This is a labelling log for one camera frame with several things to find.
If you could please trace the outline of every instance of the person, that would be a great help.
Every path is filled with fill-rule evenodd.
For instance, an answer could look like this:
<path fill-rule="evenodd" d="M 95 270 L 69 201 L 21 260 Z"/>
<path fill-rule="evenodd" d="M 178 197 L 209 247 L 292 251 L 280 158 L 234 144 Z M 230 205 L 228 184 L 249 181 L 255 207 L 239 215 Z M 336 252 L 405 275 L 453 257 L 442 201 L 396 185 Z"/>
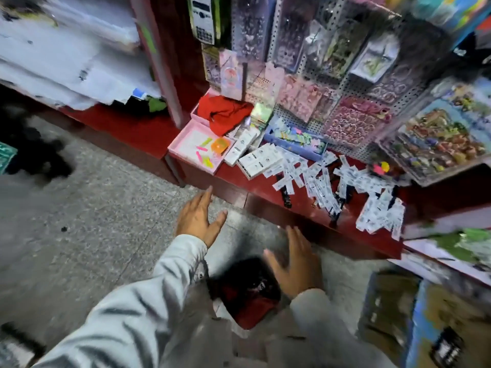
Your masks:
<path fill-rule="evenodd" d="M 288 268 L 264 253 L 291 303 L 261 333 L 247 339 L 233 333 L 205 292 L 188 308 L 192 290 L 205 288 L 200 264 L 227 216 L 223 211 L 208 222 L 211 196 L 210 188 L 185 204 L 152 278 L 113 290 L 34 367 L 395 367 L 349 333 L 322 290 L 319 258 L 298 228 L 287 228 Z"/>

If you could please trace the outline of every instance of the blue box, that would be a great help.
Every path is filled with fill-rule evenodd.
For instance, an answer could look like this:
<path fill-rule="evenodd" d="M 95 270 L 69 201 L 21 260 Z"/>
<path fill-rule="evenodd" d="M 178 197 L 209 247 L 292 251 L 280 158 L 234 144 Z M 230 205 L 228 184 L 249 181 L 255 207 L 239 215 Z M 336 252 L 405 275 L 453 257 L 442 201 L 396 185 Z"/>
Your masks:
<path fill-rule="evenodd" d="M 264 140 L 269 143 L 273 143 L 276 146 L 282 147 L 288 151 L 293 152 L 294 154 L 300 155 L 306 159 L 312 160 L 312 161 L 319 161 L 322 158 L 322 154 L 326 150 L 328 143 L 323 139 L 323 137 L 319 136 L 318 134 L 313 134 L 309 131 L 306 130 L 305 127 L 298 126 L 296 123 L 289 122 L 286 119 L 283 119 L 283 122 L 290 126 L 290 127 L 295 127 L 297 129 L 300 129 L 302 132 L 310 134 L 312 137 L 318 138 L 321 141 L 325 143 L 324 147 L 322 148 L 322 152 L 320 154 L 317 154 L 316 152 L 313 152 L 309 149 L 306 149 L 300 145 L 296 145 L 292 142 L 285 141 L 284 139 L 278 138 L 274 136 L 274 131 L 273 131 L 273 126 L 276 120 L 279 118 L 279 116 L 274 115 L 269 124 L 267 125 L 266 132 L 264 134 Z"/>

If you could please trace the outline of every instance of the forearm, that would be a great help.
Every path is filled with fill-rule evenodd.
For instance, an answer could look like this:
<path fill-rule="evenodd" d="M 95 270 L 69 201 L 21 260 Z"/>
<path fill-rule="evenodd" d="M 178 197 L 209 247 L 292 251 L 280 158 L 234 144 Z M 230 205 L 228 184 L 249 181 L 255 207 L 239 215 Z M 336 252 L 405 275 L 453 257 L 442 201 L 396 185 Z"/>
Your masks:
<path fill-rule="evenodd" d="M 108 294 L 83 326 L 36 366 L 156 368 L 206 250 L 194 236 L 175 238 L 157 262 L 153 278 Z"/>
<path fill-rule="evenodd" d="M 322 362 L 353 368 L 395 368 L 375 346 L 354 338 L 324 291 L 304 291 L 291 302 L 290 309 Z"/>

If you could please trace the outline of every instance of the long-sleeve shirt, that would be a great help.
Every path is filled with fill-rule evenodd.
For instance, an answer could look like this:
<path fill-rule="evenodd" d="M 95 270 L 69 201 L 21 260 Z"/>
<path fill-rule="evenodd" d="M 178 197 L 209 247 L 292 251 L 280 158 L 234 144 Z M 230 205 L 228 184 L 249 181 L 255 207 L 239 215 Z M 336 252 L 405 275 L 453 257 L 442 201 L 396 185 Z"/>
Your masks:
<path fill-rule="evenodd" d="M 210 313 L 205 302 L 186 311 L 206 251 L 197 237 L 177 236 L 152 278 L 113 290 L 35 367 L 395 367 L 349 333 L 319 289 L 298 295 L 261 337 L 252 334 L 247 340 L 231 331 L 230 321 Z"/>

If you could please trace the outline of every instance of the hand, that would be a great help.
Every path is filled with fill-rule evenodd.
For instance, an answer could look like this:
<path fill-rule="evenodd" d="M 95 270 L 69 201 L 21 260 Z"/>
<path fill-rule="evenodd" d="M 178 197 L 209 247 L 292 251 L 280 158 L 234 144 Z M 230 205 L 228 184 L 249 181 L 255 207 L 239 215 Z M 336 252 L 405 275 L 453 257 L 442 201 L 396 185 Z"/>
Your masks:
<path fill-rule="evenodd" d="M 206 247 L 211 247 L 227 219 L 227 210 L 218 214 L 217 220 L 208 222 L 208 206 L 212 198 L 212 187 L 196 194 L 184 205 L 177 218 L 175 235 L 193 235 L 201 239 Z"/>
<path fill-rule="evenodd" d="M 281 267 L 274 254 L 268 249 L 264 250 L 264 256 L 283 293 L 294 299 L 308 289 L 322 289 L 322 268 L 319 257 L 312 252 L 309 241 L 298 227 L 288 226 L 286 231 L 290 246 L 288 269 Z"/>

